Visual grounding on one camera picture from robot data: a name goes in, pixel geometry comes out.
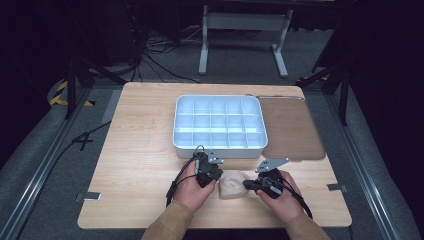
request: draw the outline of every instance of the person's left hand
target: person's left hand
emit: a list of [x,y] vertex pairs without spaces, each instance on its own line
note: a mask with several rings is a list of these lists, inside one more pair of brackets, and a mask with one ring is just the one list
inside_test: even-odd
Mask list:
[[[178,181],[195,174],[196,163],[191,162],[179,177]],[[206,187],[201,188],[196,180],[196,176],[189,177],[178,184],[174,199],[190,208],[193,212],[205,203],[206,199],[215,189],[216,181],[212,181]]]

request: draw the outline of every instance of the gray floor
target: gray floor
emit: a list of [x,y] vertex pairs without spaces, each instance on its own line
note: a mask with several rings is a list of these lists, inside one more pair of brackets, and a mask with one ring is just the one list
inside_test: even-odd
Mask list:
[[[283,57],[289,72],[287,79],[279,76],[270,51],[270,45],[278,37],[273,33],[262,32],[254,37],[246,37],[239,32],[212,34],[208,72],[205,76],[197,74],[201,46],[199,39],[170,53],[152,57],[171,72],[195,78],[202,83],[294,85],[299,77],[312,74],[312,66],[331,34],[331,31],[302,30],[288,33],[283,47]],[[191,82],[170,75],[150,60],[142,62],[139,70],[141,78],[136,73],[134,81],[159,82],[162,78],[165,82]],[[129,73],[122,77],[130,80],[131,76],[132,73]],[[48,98],[55,92],[56,87],[52,87]],[[350,230],[354,239],[384,239],[376,221],[377,215],[370,207],[369,196],[355,172],[350,146],[345,142],[338,127],[338,119],[334,118],[332,113],[331,103],[337,102],[338,95],[323,96],[320,92],[308,88],[305,89],[305,96],[311,114],[336,177],[339,183],[348,189],[344,197],[353,219],[351,229],[326,228],[326,232],[332,239],[351,239]],[[82,107],[60,148],[64,149],[81,133],[90,131],[110,119],[120,89],[121,87],[113,85],[110,80],[99,79],[87,99],[95,101],[95,106]],[[52,110],[28,135],[0,172],[0,226],[5,226],[18,204],[63,124],[65,113],[65,106],[52,106]],[[361,161],[372,176],[399,239],[421,239],[411,212],[386,170],[352,92],[349,95],[347,114],[348,127],[344,130],[354,139]],[[82,203],[76,202],[75,197],[88,189],[107,130],[108,126],[105,126],[90,134],[93,142],[88,143],[83,151],[81,144],[74,144],[61,156],[19,239],[139,239],[142,236],[142,229],[84,230],[77,225]]]

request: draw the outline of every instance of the small beige object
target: small beige object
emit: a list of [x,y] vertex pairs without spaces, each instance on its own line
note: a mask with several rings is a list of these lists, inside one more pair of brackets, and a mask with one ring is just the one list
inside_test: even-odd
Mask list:
[[246,173],[238,170],[225,170],[219,179],[219,198],[235,199],[247,194],[249,190],[243,185],[244,180],[249,180]]

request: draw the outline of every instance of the person's right hand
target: person's right hand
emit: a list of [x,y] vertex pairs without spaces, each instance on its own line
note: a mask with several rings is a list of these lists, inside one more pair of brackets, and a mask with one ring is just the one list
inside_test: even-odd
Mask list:
[[[300,190],[290,173],[284,171],[280,171],[280,173],[281,177],[293,187],[293,190],[301,195]],[[277,199],[271,198],[268,194],[261,190],[258,190],[257,194],[284,224],[287,224],[300,214],[304,214],[302,206],[300,206],[299,202],[286,189],[283,190],[283,194],[281,194],[281,196]]]

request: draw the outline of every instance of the sleeve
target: sleeve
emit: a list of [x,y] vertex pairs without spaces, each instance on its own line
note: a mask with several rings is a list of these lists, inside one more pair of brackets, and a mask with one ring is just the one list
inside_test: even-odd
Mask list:
[[287,233],[292,240],[328,240],[324,230],[306,214],[300,214],[286,225]]
[[180,240],[194,217],[184,204],[174,200],[165,211],[144,232],[142,240]]

